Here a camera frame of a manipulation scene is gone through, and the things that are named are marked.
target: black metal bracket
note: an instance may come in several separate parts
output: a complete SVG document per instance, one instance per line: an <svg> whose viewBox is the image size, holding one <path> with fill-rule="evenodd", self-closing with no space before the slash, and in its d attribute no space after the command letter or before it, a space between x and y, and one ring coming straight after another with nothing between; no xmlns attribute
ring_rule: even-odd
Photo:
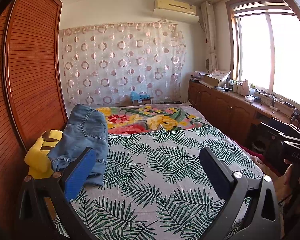
<svg viewBox="0 0 300 240"><path fill-rule="evenodd" d="M55 172L50 178L33 179L25 177L17 205L15 233L18 239L69 240L61 235L50 217L45 198L50 198L53 206L71 239L95 240L96 237L82 222L71 203L65 198L65 184L76 171L85 156L93 149L87 147L82 154L71 162L63 172Z"/></svg>
<svg viewBox="0 0 300 240"><path fill-rule="evenodd" d="M229 239L280 239L279 210L269 176L248 179L239 171L232 172L207 147L200 151L199 159L218 197L226 201L200 240L225 239L246 197L251 200L245 217Z"/></svg>

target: window frame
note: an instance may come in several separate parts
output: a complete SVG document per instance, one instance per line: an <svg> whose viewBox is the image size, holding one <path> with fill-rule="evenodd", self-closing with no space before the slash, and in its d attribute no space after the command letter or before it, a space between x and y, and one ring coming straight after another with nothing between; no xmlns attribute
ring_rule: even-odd
<svg viewBox="0 0 300 240"><path fill-rule="evenodd" d="M240 17L234 17L234 10L232 9L233 5L242 3L244 4L245 1L251 0L230 0L226 2L226 9L228 13L228 21L229 21L229 30L230 30L230 78L237 79L241 78L242 76L242 44L241 41L241 20ZM269 26L269 33L270 33L270 46L271 46L271 74L270 74L270 84L269 89L265 89L259 86L256 86L260 90L264 90L268 93L275 95L277 98L282 98L284 101L293 104L296 108L300 109L300 104L294 102L291 99L288 99L282 95L273 92L273 85L274 85L274 67L275 67L275 56L274 56L274 36L273 30L271 25L271 18L270 14L275 14L273 12L270 13L253 13L248 15L257 15L263 14L266 15L266 19ZM286 15L294 15L291 13L279 13L279 14L286 14Z"/></svg>

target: jeans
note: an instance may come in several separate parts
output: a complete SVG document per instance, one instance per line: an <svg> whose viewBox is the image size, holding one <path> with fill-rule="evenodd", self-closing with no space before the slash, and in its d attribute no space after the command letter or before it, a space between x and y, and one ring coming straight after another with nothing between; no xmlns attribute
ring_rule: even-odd
<svg viewBox="0 0 300 240"><path fill-rule="evenodd" d="M103 113L77 104L72 110L61 140L48 153L53 171L74 161L86 147L96 151L97 160L85 184L102 185L108 154L108 128Z"/></svg>

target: air conditioner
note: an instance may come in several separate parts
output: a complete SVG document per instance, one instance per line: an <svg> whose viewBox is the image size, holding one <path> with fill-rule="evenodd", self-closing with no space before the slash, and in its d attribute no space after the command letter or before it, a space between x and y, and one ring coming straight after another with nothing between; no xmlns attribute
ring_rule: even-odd
<svg viewBox="0 0 300 240"><path fill-rule="evenodd" d="M199 21L194 5L176 0L155 0L154 5L153 15L155 17L187 23Z"/></svg>

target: circle pattern curtain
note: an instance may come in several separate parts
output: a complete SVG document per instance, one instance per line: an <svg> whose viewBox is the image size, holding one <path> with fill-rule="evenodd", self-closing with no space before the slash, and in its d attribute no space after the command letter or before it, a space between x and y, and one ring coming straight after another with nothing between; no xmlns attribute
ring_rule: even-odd
<svg viewBox="0 0 300 240"><path fill-rule="evenodd" d="M120 23L61 30L69 103L120 105L132 91L180 99L186 45L171 23Z"/></svg>

